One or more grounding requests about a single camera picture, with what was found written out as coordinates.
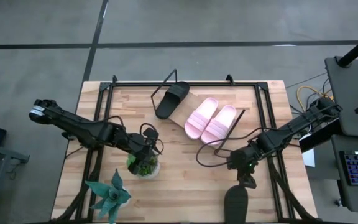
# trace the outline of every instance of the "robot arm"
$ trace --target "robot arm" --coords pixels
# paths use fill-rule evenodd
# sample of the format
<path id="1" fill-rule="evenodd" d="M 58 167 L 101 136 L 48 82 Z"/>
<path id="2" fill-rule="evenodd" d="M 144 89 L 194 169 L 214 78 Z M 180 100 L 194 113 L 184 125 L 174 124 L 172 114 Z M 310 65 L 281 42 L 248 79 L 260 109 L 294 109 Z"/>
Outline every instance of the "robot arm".
<path id="1" fill-rule="evenodd" d="M 227 168 L 237 169 L 237 180 L 241 185 L 256 188 L 256 183 L 251 174 L 259 160 L 281 152 L 285 149 L 292 137 L 309 125 L 320 125 L 338 118 L 341 107 L 329 98 L 320 98 L 314 101 L 310 108 L 299 117 L 283 125 L 279 129 L 270 129 L 261 132 L 256 137 L 248 140 L 248 146 L 231 152 L 227 158 Z"/>
<path id="2" fill-rule="evenodd" d="M 121 124 L 107 121 L 90 121 L 71 112 L 63 110 L 54 100 L 36 100 L 29 113 L 32 121 L 39 124 L 53 124 L 64 130 L 68 135 L 76 136 L 80 144 L 87 148 L 97 148 L 102 145 L 116 147 L 136 157 L 128 169 L 137 174 L 143 164 L 148 163 L 154 152 L 158 151 L 155 143 L 158 132 L 147 128 L 143 135 L 140 133 L 126 133 Z"/>

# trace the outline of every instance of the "yellow cable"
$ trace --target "yellow cable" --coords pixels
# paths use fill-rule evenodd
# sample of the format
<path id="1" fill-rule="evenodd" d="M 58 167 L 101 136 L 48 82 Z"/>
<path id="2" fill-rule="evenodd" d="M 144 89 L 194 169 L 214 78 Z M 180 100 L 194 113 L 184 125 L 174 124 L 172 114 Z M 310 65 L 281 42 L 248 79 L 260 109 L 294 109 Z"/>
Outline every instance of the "yellow cable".
<path id="1" fill-rule="evenodd" d="M 302 101 L 300 100 L 300 97 L 299 97 L 299 91 L 300 91 L 301 89 L 303 89 L 303 88 L 308 88 L 309 90 L 313 90 L 315 93 L 320 94 L 320 96 L 323 96 L 323 94 L 321 94 L 319 91 L 317 91 L 315 88 L 313 88 L 313 87 L 311 87 L 311 86 L 300 86 L 300 87 L 296 90 L 296 98 L 297 98 L 297 100 L 298 100 L 298 102 L 299 102 L 299 105 L 301 105 L 303 112 L 305 112 L 306 109 L 305 109 L 305 107 L 303 106 L 303 103 L 302 103 Z"/>

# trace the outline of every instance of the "black cable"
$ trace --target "black cable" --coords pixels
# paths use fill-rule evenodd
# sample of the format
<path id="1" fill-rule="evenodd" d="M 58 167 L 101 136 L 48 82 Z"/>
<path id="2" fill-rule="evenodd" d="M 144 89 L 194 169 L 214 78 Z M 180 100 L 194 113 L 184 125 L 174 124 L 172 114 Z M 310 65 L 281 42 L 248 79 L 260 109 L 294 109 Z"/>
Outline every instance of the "black cable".
<path id="1" fill-rule="evenodd" d="M 327 74 L 327 72 L 324 72 L 324 73 L 322 73 L 322 74 L 316 75 L 316 76 L 311 77 L 311 78 L 308 78 L 307 80 L 303 80 L 303 81 L 300 81 L 300 82 L 298 82 L 298 83 L 292 84 L 292 85 L 287 86 L 287 87 L 285 87 L 285 88 L 286 88 L 286 89 L 287 89 L 287 88 L 291 88 L 291 87 L 293 87 L 293 86 L 296 86 L 296 85 L 298 85 L 298 84 L 307 82 L 307 81 L 309 81 L 309 80 L 312 80 L 312 79 L 314 79 L 314 78 L 320 77 L 321 75 L 325 75 L 325 74 Z"/>
<path id="2" fill-rule="evenodd" d="M 203 167 L 218 167 L 218 166 L 226 165 L 228 162 L 223 162 L 223 163 L 215 164 L 215 165 L 202 164 L 202 163 L 200 162 L 200 160 L 198 160 L 198 155 L 200 154 L 201 150 L 202 150 L 205 146 L 207 146 L 207 145 L 209 145 L 209 144 L 211 144 L 211 143 L 219 142 L 219 141 L 224 141 L 224 140 L 240 140 L 240 139 L 245 139 L 245 138 L 249 137 L 251 134 L 254 134 L 256 131 L 258 131 L 258 130 L 260 130 L 260 129 L 275 129 L 275 128 L 262 128 L 262 127 L 261 127 L 261 128 L 257 128 L 257 129 L 255 129 L 255 130 L 251 131 L 249 134 L 247 134 L 247 135 L 245 135 L 245 136 L 243 136 L 243 137 L 236 137 L 236 138 L 230 138 L 230 137 L 228 137 L 228 138 L 218 139 L 218 140 L 214 140 L 214 141 L 208 142 L 208 143 L 206 143 L 206 144 L 203 144 L 203 145 L 198 149 L 198 151 L 197 151 L 197 153 L 196 153 L 196 161 L 197 161 L 197 163 L 198 163 L 199 165 L 203 166 Z"/>
<path id="3" fill-rule="evenodd" d="M 300 111 L 300 110 L 298 110 L 297 108 L 295 108 L 294 106 L 292 106 L 292 105 L 290 105 L 290 107 L 292 108 L 292 109 L 294 109 L 295 111 L 297 111 L 297 112 L 299 112 L 299 113 L 303 113 L 302 111 Z"/>
<path id="4" fill-rule="evenodd" d="M 78 152 L 79 150 L 81 150 L 81 149 L 83 149 L 83 148 L 84 148 L 84 146 L 82 146 L 81 148 L 76 149 L 76 150 L 72 151 L 71 153 L 67 154 L 67 155 L 65 156 L 65 159 L 67 159 L 67 157 L 69 157 L 70 155 L 72 155 L 72 154 Z"/>
<path id="5" fill-rule="evenodd" d="M 312 96 L 315 96 L 317 93 L 313 93 L 313 94 L 311 94 L 310 96 L 308 96 L 308 98 L 306 99 L 306 109 L 308 109 L 309 108 L 309 100 L 310 100 L 310 98 L 312 97 Z"/>
<path id="6" fill-rule="evenodd" d="M 219 158 L 230 158 L 230 156 L 221 156 L 218 154 L 219 151 L 226 151 L 226 152 L 232 152 L 233 150 L 230 150 L 230 149 L 215 149 L 214 150 L 214 155 L 215 156 L 218 156 Z"/>
<path id="7" fill-rule="evenodd" d="M 126 136 L 127 136 L 128 140 L 130 140 L 131 142 L 134 142 L 134 143 L 137 144 L 138 146 L 147 146 L 147 147 L 150 147 L 150 146 L 153 144 L 152 142 L 151 142 L 150 144 L 142 144 L 142 143 L 139 143 L 139 142 L 133 140 L 133 139 L 129 136 L 129 134 L 127 134 Z"/>
<path id="8" fill-rule="evenodd" d="M 323 84 L 323 96 L 326 97 L 326 91 L 325 91 L 325 86 L 326 86 L 326 82 L 328 81 L 329 79 L 327 78 L 325 81 L 324 81 L 324 84 Z"/>
<path id="9" fill-rule="evenodd" d="M 102 123 L 102 122 L 108 121 L 108 120 L 113 119 L 113 118 L 119 119 L 119 121 L 120 121 L 120 123 L 121 123 L 121 126 L 124 126 L 124 122 L 122 121 L 122 118 L 121 118 L 120 116 L 117 116 L 117 115 L 110 116 L 110 117 L 108 117 L 108 118 L 104 118 L 104 119 L 101 119 L 101 120 L 99 120 L 99 121 L 79 121 L 79 123 L 83 123 L 83 124 Z"/>
<path id="10" fill-rule="evenodd" d="M 160 141 L 161 145 L 162 145 L 162 149 L 160 151 L 160 154 L 162 154 L 162 151 L 164 151 L 164 143 L 162 142 L 161 139 L 157 139 L 158 141 Z"/>
<path id="11" fill-rule="evenodd" d="M 156 129 L 152 124 L 150 124 L 150 123 L 143 123 L 143 124 L 141 124 L 141 126 L 140 126 L 140 128 L 139 128 L 139 134 L 142 134 L 142 128 L 143 128 L 143 126 L 145 126 L 145 125 L 150 126 L 155 132 L 157 132 L 157 129 Z"/>
<path id="12" fill-rule="evenodd" d="M 18 163 L 18 164 L 14 164 L 14 167 L 11 171 L 6 172 L 7 174 L 9 174 L 9 179 L 10 180 L 14 180 L 16 178 L 16 169 L 24 164 Z"/>
<path id="13" fill-rule="evenodd" d="M 288 144 L 288 145 L 290 145 L 290 146 L 295 146 L 295 147 L 300 147 L 299 145 L 297 145 L 297 144 Z"/>

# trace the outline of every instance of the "wire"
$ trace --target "wire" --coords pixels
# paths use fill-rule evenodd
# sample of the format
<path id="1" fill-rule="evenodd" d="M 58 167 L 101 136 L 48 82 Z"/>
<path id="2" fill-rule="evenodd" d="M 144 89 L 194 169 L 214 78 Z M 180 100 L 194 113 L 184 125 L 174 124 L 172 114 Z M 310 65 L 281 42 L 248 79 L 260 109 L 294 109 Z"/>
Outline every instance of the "wire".
<path id="1" fill-rule="evenodd" d="M 297 111 L 291 111 L 292 114 L 297 114 L 297 115 L 301 115 L 302 113 L 299 113 Z"/>
<path id="2" fill-rule="evenodd" d="M 138 146 L 147 146 L 147 147 L 150 147 L 150 146 L 153 144 L 152 142 L 149 143 L 149 144 L 142 144 L 142 143 L 139 143 L 139 142 L 133 140 L 132 137 L 129 136 L 129 134 L 126 134 L 126 136 L 127 136 L 128 140 L 130 140 L 131 142 L 137 144 Z"/>
<path id="3" fill-rule="evenodd" d="M 327 74 L 327 72 L 321 73 L 321 74 L 316 75 L 316 76 L 311 77 L 311 78 L 308 78 L 307 80 L 303 80 L 303 81 L 300 81 L 300 82 L 298 82 L 298 83 L 292 84 L 292 85 L 287 86 L 287 87 L 285 87 L 285 88 L 286 88 L 286 89 L 287 89 L 287 88 L 291 88 L 291 87 L 293 87 L 293 86 L 296 86 L 296 85 L 298 85 L 298 84 L 301 84 L 301 83 L 307 82 L 307 81 L 309 81 L 309 80 L 312 80 L 312 79 L 314 79 L 314 78 L 320 77 L 320 76 L 325 75 L 325 74 Z"/>
<path id="4" fill-rule="evenodd" d="M 99 121 L 79 121 L 79 123 L 83 123 L 83 124 L 96 124 L 96 123 L 102 123 L 102 122 L 105 122 L 105 121 L 108 121 L 110 119 L 113 119 L 113 118 L 117 118 L 119 119 L 120 123 L 121 123 L 121 126 L 124 126 L 124 122 L 122 121 L 122 118 L 120 116 L 110 116 L 108 118 L 104 118 L 104 119 L 101 119 Z"/>
<path id="5" fill-rule="evenodd" d="M 143 126 L 145 126 L 145 125 L 150 126 L 155 132 L 157 132 L 157 129 L 156 129 L 152 124 L 150 124 L 150 123 L 143 123 L 143 124 L 140 126 L 140 128 L 139 128 L 139 134 L 142 134 L 142 128 L 143 128 Z"/>
<path id="6" fill-rule="evenodd" d="M 299 145 L 297 145 L 297 144 L 288 144 L 288 145 L 290 145 L 290 146 L 295 146 L 295 147 L 300 147 Z"/>
<path id="7" fill-rule="evenodd" d="M 294 109 L 295 111 L 297 111 L 297 112 L 299 112 L 299 113 L 301 113 L 301 114 L 302 114 L 302 111 L 298 110 L 297 108 L 295 108 L 295 107 L 294 107 L 294 106 L 292 106 L 291 104 L 290 104 L 290 107 L 291 107 L 292 109 Z"/>
<path id="8" fill-rule="evenodd" d="M 215 156 L 218 156 L 219 158 L 230 158 L 230 156 L 221 156 L 219 155 L 219 151 L 226 151 L 226 152 L 232 152 L 233 150 L 230 150 L 230 149 L 215 149 L 214 150 L 214 155 Z"/>
<path id="9" fill-rule="evenodd" d="M 254 134 L 256 131 L 258 130 L 261 130 L 261 129 L 270 129 L 270 130 L 277 130 L 275 128 L 257 128 L 257 129 L 254 129 L 253 131 L 251 131 L 249 134 L 245 135 L 245 136 L 242 136 L 242 137 L 235 137 L 235 138 L 224 138 L 224 139 L 218 139 L 218 140 L 214 140 L 214 141 L 211 141 L 211 142 L 208 142 L 206 144 L 203 144 L 197 151 L 196 153 L 196 161 L 199 165 L 203 166 L 203 167 L 218 167 L 218 166 L 223 166 L 223 165 L 226 165 L 228 162 L 223 162 L 223 163 L 220 163 L 220 164 L 214 164 L 214 165 L 206 165 L 206 164 L 203 164 L 200 162 L 200 160 L 198 159 L 198 155 L 200 154 L 201 150 L 203 150 L 203 148 L 211 143 L 215 143 L 215 142 L 219 142 L 219 141 L 225 141 L 225 140 L 240 140 L 240 139 L 245 139 L 247 137 L 249 137 L 251 134 Z"/>
<path id="10" fill-rule="evenodd" d="M 164 151 L 164 143 L 162 142 L 161 139 L 157 139 L 158 141 L 160 141 L 161 145 L 162 145 L 162 149 L 160 151 L 160 154 L 162 154 L 162 151 Z"/>
<path id="11" fill-rule="evenodd" d="M 311 87 L 311 86 L 300 86 L 300 87 L 296 90 L 296 98 L 297 98 L 297 100 L 298 100 L 298 102 L 299 102 L 299 105 L 301 105 L 303 112 L 305 112 L 306 109 L 305 109 L 305 107 L 303 106 L 303 103 L 302 103 L 302 101 L 301 101 L 301 99 L 300 99 L 300 97 L 299 97 L 299 92 L 300 92 L 301 89 L 304 89 L 304 88 L 308 88 L 309 90 L 313 90 L 316 94 L 320 94 L 321 96 L 323 96 L 323 94 L 321 94 L 319 91 L 317 91 L 315 88 L 313 88 L 313 87 Z"/>
<path id="12" fill-rule="evenodd" d="M 72 151 L 71 153 L 67 154 L 67 155 L 65 156 L 65 159 L 67 159 L 67 157 L 69 157 L 70 155 L 72 155 L 72 154 L 78 152 L 79 150 L 81 150 L 81 149 L 83 149 L 83 148 L 84 148 L 84 146 L 82 146 L 81 148 L 76 149 L 76 150 Z"/>
<path id="13" fill-rule="evenodd" d="M 17 169 L 17 167 L 19 167 L 23 164 L 18 163 L 18 164 L 13 164 L 13 165 L 14 165 L 13 169 L 11 171 L 6 172 L 7 174 L 9 174 L 10 180 L 14 180 L 16 178 L 16 169 Z"/>
<path id="14" fill-rule="evenodd" d="M 326 83 L 329 79 L 327 78 L 325 81 L 324 81 L 324 84 L 323 84 L 323 95 L 324 97 L 326 97 L 326 91 L 324 90 L 325 86 L 326 86 Z"/>
<path id="15" fill-rule="evenodd" d="M 317 95 L 317 93 L 313 93 L 313 94 L 311 94 L 310 96 L 308 96 L 308 98 L 306 99 L 306 108 L 309 108 L 309 99 L 312 97 L 312 96 L 315 96 L 315 95 Z"/>

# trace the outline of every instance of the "green plant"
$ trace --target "green plant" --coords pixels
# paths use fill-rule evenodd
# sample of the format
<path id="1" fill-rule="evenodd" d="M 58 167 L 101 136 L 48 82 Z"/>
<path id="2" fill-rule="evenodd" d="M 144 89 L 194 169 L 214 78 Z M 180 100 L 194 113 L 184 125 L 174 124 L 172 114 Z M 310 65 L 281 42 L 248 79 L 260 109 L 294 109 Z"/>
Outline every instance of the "green plant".
<path id="1" fill-rule="evenodd" d="M 122 188 L 123 182 L 117 169 L 111 179 L 112 185 L 91 181 L 85 181 L 85 183 L 96 195 L 102 197 L 102 200 L 94 204 L 91 208 L 101 209 L 98 218 L 109 213 L 109 223 L 113 224 L 116 221 L 120 205 L 126 203 L 131 198 L 128 191 Z"/>
<path id="2" fill-rule="evenodd" d="M 135 162 L 135 160 L 136 160 L 135 156 L 133 156 L 132 154 L 128 154 L 127 167 L 129 167 L 133 162 Z M 138 174 L 141 176 L 150 175 L 153 172 L 153 170 L 155 169 L 157 162 L 158 162 L 157 156 L 153 156 L 147 165 L 143 165 L 140 168 L 140 171 Z"/>

